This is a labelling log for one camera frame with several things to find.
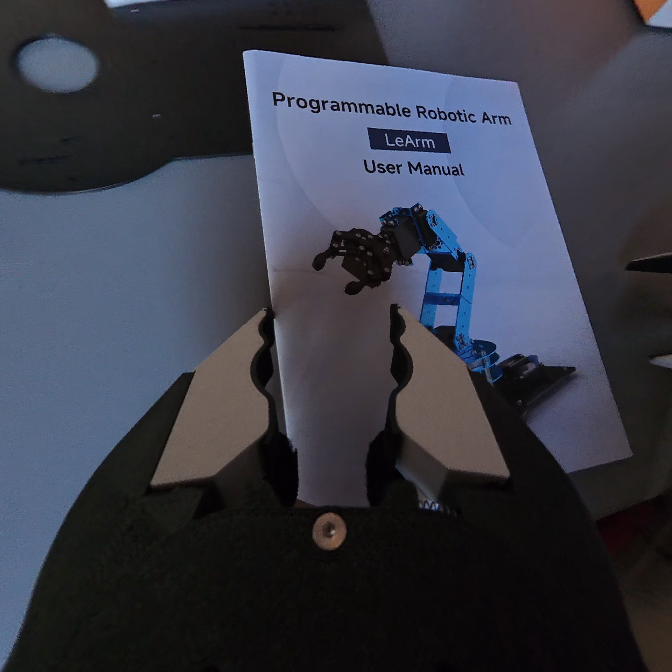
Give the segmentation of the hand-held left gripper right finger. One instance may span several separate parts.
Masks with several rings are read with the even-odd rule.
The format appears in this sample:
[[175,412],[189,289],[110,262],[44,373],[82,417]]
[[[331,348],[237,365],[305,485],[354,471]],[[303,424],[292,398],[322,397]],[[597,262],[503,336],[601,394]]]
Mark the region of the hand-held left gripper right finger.
[[421,502],[458,509],[460,494],[505,483],[509,469],[464,362],[397,304],[390,321],[397,386],[368,449],[368,502],[382,505],[404,481]]

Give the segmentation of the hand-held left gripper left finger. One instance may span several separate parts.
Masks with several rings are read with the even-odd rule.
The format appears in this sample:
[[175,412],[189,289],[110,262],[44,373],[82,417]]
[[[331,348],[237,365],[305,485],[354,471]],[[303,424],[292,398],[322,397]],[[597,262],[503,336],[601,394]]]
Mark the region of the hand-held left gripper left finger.
[[298,458],[266,385],[273,312],[259,311],[196,367],[149,488],[196,487],[201,507],[293,507]]

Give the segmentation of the white user manual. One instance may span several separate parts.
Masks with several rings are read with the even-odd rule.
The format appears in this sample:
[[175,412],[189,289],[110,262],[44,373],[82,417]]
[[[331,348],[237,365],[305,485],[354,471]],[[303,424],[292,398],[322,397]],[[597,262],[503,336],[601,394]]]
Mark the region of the white user manual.
[[476,260],[470,334],[502,357],[576,373],[531,412],[567,473],[632,455],[518,85],[274,52],[243,55],[286,426],[299,496],[367,504],[382,430],[389,308],[421,312],[429,259],[356,296],[314,257],[334,231],[380,229],[394,207],[436,211]]

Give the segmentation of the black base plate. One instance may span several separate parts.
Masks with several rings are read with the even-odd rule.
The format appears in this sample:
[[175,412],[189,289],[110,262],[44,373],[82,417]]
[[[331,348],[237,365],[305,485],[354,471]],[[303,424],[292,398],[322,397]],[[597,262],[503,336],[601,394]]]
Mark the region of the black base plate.
[[[45,36],[90,48],[96,79],[72,93],[22,80],[14,58]],[[250,49],[389,62],[365,1],[2,1],[1,187],[86,191],[250,154]]]

